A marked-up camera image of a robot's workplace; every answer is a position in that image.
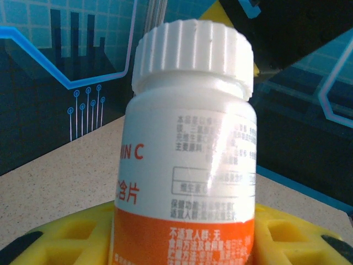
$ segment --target beige speckled countertop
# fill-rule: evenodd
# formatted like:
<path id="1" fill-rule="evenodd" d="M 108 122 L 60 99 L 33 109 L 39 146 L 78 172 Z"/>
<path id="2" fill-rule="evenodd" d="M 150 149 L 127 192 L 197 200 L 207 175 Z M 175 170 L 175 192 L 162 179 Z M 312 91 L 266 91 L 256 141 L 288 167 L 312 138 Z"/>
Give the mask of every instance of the beige speckled countertop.
<path id="1" fill-rule="evenodd" d="M 0 249 L 28 230 L 114 199 L 124 118 L 0 177 Z M 257 177 L 256 201 L 339 233 L 353 245 L 348 216 Z"/>

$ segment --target blue background poster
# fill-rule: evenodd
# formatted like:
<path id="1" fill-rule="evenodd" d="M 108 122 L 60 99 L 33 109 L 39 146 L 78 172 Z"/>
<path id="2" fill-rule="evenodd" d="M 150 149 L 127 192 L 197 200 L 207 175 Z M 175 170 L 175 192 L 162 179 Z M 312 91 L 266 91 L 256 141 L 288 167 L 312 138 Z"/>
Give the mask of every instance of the blue background poster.
<path id="1" fill-rule="evenodd" d="M 165 19 L 213 2 L 171 0 Z M 147 4 L 0 1 L 0 175 L 124 114 Z"/>

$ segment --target white plastic bottle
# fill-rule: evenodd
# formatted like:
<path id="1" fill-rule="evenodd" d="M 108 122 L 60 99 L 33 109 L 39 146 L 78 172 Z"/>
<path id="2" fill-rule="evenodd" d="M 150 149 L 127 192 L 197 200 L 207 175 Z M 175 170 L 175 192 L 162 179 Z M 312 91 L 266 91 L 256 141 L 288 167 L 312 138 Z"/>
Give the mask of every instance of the white plastic bottle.
<path id="1" fill-rule="evenodd" d="M 254 238 L 253 52 L 210 21 L 140 41 L 126 109 L 111 264 L 244 264 Z"/>

